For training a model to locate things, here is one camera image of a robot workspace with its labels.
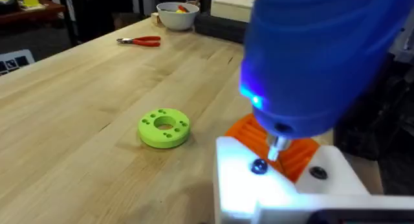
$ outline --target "green 3d printed part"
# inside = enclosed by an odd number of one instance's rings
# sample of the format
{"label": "green 3d printed part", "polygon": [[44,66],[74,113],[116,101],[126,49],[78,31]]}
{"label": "green 3d printed part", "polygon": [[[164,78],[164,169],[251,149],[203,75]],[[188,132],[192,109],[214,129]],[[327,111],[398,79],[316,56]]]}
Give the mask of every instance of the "green 3d printed part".
{"label": "green 3d printed part", "polygon": [[172,148],[184,143],[190,135],[190,120],[184,113],[160,108],[146,113],[138,123],[143,142],[154,148]]}

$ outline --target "drill bit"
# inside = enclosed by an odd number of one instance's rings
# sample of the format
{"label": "drill bit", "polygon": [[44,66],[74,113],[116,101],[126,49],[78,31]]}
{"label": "drill bit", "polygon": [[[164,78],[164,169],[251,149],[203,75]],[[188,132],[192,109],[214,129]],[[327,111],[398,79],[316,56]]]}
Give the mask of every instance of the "drill bit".
{"label": "drill bit", "polygon": [[285,137],[267,135],[267,144],[269,145],[267,158],[271,161],[276,161],[279,157],[279,152],[289,148],[290,140]]}

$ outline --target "screw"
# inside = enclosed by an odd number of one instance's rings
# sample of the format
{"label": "screw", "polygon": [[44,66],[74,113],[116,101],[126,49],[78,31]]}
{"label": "screw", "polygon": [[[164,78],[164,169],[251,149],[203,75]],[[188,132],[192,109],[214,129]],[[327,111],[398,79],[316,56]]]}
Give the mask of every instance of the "screw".
{"label": "screw", "polygon": [[320,166],[314,166],[309,169],[309,173],[317,179],[327,179],[328,173]]}
{"label": "screw", "polygon": [[267,163],[263,159],[256,159],[252,164],[252,172],[257,175],[263,175],[267,172]]}

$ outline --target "pliers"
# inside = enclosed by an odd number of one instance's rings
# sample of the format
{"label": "pliers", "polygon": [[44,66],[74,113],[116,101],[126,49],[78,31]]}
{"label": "pliers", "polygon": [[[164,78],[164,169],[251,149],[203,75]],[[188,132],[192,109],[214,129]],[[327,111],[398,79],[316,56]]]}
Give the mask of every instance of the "pliers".
{"label": "pliers", "polygon": [[159,47],[161,43],[159,42],[161,40],[160,36],[144,36],[139,38],[122,38],[117,39],[116,41],[118,43],[125,43],[125,44],[135,44],[135,45],[141,45],[141,46],[147,46],[147,47]]}

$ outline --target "blue led light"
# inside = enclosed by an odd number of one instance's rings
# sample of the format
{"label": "blue led light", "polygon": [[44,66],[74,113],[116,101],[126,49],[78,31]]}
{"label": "blue led light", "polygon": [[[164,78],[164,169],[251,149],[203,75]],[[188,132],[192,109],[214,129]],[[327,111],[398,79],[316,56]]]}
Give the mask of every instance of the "blue led light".
{"label": "blue led light", "polygon": [[244,87],[240,87],[240,93],[249,98],[252,101],[253,106],[255,106],[258,109],[262,108],[262,99],[261,97],[253,94],[253,92],[249,91],[248,89]]}
{"label": "blue led light", "polygon": [[256,108],[261,109],[261,105],[262,105],[261,98],[257,96],[253,96],[252,103],[253,103],[253,106],[255,106]]}

